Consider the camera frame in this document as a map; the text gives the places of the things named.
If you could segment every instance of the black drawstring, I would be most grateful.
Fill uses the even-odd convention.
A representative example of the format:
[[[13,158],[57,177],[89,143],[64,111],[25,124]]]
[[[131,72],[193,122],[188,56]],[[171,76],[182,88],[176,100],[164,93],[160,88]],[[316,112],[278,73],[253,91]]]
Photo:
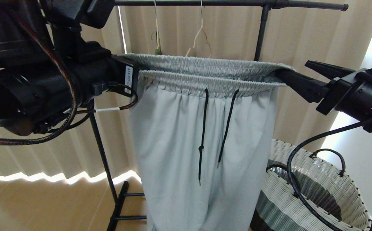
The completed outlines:
[[[233,111],[233,106],[234,106],[234,101],[236,100],[236,96],[237,96],[237,93],[238,93],[238,89],[234,92],[234,95],[233,95],[233,98],[231,99],[231,106],[230,106],[230,111],[229,111],[229,117],[227,118],[227,124],[226,124],[226,131],[224,132],[224,137],[223,137],[223,142],[221,144],[221,149],[220,149],[220,155],[219,155],[219,161],[217,163],[217,168],[219,168],[219,165],[220,165],[220,161],[221,161],[221,155],[223,154],[223,149],[224,149],[224,144],[226,143],[226,137],[227,137],[227,132],[229,130],[229,124],[230,124],[230,119],[231,119],[231,113]],[[205,133],[205,130],[206,130],[206,114],[207,114],[207,104],[209,102],[209,91],[208,89],[206,88],[204,90],[205,94],[206,94],[206,99],[205,99],[205,102],[204,102],[204,112],[203,112],[203,132],[202,132],[202,144],[200,145],[199,147],[199,153],[200,153],[200,157],[199,157],[199,185],[201,186],[201,182],[200,182],[200,177],[202,175],[202,156],[203,156],[203,143],[204,143],[204,133]]]
[[[219,161],[217,162],[217,168],[219,168],[220,161],[221,161],[221,155],[223,154],[224,144],[226,143],[226,137],[227,137],[227,132],[229,131],[229,124],[230,124],[230,119],[231,119],[231,113],[233,111],[234,100],[236,99],[237,93],[238,93],[238,89],[234,92],[233,98],[231,99],[229,117],[227,118],[226,131],[224,132],[223,143],[221,144]]]
[[[204,132],[206,130],[206,112],[207,112],[207,104],[209,103],[209,91],[206,88],[204,90],[206,93],[206,100],[204,102],[204,112],[203,112],[203,132],[202,132],[202,144],[199,147],[199,152],[200,152],[200,157],[199,157],[199,185],[201,186],[202,184],[200,183],[200,177],[202,175],[202,156],[203,156],[203,144],[204,144]]]

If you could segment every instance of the wire hanger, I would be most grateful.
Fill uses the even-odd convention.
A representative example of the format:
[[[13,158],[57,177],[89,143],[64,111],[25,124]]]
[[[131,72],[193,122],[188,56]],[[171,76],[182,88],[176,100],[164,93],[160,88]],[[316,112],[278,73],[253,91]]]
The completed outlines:
[[[156,50],[155,55],[161,55],[161,47],[160,47],[160,33],[159,33],[159,23],[158,23],[158,9],[156,7],[156,0],[155,0],[155,14],[156,14]]]
[[[191,51],[192,49],[195,49],[195,48],[196,48],[196,40],[197,40],[197,37],[198,37],[198,35],[200,34],[201,31],[203,32],[203,34],[204,34],[204,36],[205,36],[205,38],[206,38],[206,43],[209,45],[209,58],[211,57],[211,47],[210,47],[210,42],[209,42],[209,40],[208,40],[208,38],[207,38],[207,34],[206,34],[206,32],[205,32],[204,29],[203,29],[203,0],[200,2],[200,13],[201,13],[201,15],[202,15],[202,26],[200,27],[199,31],[197,32],[197,34],[196,34],[196,36],[195,36],[195,42],[194,42],[194,44],[193,44],[193,47],[190,47],[189,50],[187,51],[187,53],[186,53],[186,57],[189,56],[189,53],[190,53],[190,51]]]

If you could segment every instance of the elastic waistband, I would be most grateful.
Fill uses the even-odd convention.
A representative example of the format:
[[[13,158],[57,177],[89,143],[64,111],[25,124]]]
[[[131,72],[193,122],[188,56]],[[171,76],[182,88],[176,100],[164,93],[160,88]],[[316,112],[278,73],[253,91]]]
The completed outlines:
[[[126,54],[120,57],[139,63],[139,84],[155,84],[161,89],[186,95],[227,98],[239,89],[238,97],[285,86],[274,77],[278,69],[294,70],[279,63],[246,60],[219,60],[199,57]]]

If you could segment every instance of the beige floor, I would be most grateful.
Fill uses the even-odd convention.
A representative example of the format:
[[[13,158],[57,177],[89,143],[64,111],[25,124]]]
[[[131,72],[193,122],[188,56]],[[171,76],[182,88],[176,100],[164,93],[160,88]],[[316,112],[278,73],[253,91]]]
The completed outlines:
[[[142,193],[129,180],[129,193]],[[119,192],[123,183],[116,185]],[[0,181],[0,231],[105,231],[114,209],[108,182]],[[128,197],[122,215],[145,215],[144,197]],[[120,221],[117,231],[145,231],[146,221]]]

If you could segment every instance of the laundry basket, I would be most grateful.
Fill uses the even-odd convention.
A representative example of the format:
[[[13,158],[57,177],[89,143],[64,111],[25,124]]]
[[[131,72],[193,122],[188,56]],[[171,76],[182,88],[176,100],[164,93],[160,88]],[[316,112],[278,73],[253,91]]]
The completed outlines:
[[[253,231],[331,231],[309,212],[288,183],[284,169],[294,148],[289,143],[272,141],[268,160],[271,168],[266,172],[256,205]],[[322,217],[341,230],[370,230],[371,220],[359,188],[344,174],[344,169],[339,170],[304,149],[296,154],[291,167],[301,193]]]

